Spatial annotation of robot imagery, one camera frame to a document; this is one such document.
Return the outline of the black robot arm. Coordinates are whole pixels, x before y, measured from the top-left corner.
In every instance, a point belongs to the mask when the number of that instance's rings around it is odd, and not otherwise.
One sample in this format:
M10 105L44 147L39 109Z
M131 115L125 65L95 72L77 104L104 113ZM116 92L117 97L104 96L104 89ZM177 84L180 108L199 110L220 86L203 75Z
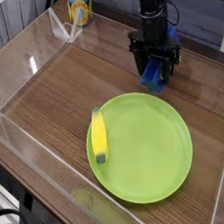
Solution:
M177 40L176 22L168 20L168 5L177 9L171 0L138 0L141 29L129 32L129 49L134 54L136 68L143 76L147 68L156 74L162 85L170 82L174 67L180 63L180 43Z

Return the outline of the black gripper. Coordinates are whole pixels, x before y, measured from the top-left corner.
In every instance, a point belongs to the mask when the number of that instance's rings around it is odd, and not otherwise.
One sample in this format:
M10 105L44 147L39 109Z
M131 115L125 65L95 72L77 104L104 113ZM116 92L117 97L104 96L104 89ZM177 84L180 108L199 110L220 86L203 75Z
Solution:
M143 30L134 30L129 32L128 39L130 52L134 54L136 60L136 68L139 75L142 76L145 72L145 67L149 57L165 57L161 62L160 79L164 85L170 82L173 65L180 63L180 43L177 29L175 27L168 28L167 35L159 44L145 43Z

